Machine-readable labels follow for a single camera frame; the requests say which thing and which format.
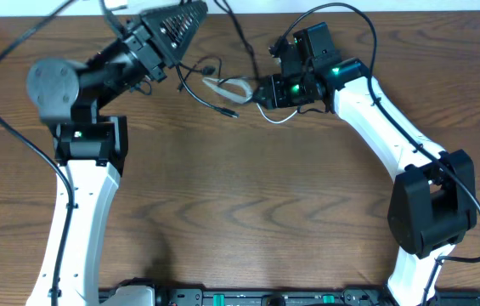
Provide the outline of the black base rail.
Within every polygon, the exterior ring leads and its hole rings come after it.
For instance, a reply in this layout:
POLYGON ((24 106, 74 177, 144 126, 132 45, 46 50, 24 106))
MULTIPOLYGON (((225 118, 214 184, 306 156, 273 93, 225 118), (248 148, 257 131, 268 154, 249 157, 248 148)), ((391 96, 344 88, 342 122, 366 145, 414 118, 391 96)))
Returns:
POLYGON ((308 290, 299 288, 233 289, 207 288, 202 284, 157 282, 146 278, 124 280, 114 287, 99 289, 101 303, 126 286, 147 286, 155 290, 155 305, 266 306, 266 305, 365 305, 392 306, 398 303, 384 286, 347 286, 308 290))

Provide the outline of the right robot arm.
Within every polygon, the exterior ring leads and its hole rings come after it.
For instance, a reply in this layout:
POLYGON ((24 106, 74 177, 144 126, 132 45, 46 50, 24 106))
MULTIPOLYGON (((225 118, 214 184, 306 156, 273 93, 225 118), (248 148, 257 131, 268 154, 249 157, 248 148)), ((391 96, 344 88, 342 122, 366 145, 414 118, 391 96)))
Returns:
POLYGON ((472 159, 463 150, 448 153, 410 123, 360 59, 341 57, 326 23, 293 37, 270 47, 281 71, 261 80, 253 101, 267 110, 322 101, 362 137, 393 181, 387 222, 399 249, 387 290, 397 305, 430 301, 436 262, 477 224, 468 196, 475 190, 472 159))

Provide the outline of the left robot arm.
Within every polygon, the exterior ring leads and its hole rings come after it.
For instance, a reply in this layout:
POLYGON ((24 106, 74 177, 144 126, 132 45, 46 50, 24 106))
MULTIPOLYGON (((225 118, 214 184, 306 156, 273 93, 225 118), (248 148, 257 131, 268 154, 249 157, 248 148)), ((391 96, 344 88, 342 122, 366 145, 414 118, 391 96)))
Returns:
POLYGON ((208 7, 189 1, 147 9, 86 62, 46 58, 26 87, 54 139, 54 215, 30 305, 152 305, 155 288, 132 282, 109 296, 99 264, 110 206, 128 151, 127 119, 100 110, 143 82, 160 82, 185 55, 208 7))

